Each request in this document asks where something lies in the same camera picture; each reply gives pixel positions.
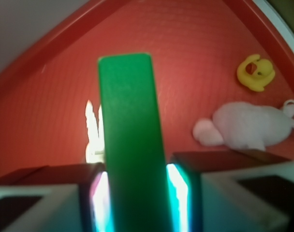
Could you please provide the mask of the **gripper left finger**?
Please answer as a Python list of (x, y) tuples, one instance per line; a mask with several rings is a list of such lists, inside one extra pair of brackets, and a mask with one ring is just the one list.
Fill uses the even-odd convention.
[(111, 232), (102, 163), (23, 168), (0, 177), (0, 232)]

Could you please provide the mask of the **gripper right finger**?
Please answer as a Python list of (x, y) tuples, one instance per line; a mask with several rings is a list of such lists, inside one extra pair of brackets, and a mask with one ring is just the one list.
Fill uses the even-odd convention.
[(294, 232), (294, 160), (261, 151), (175, 152), (176, 232)]

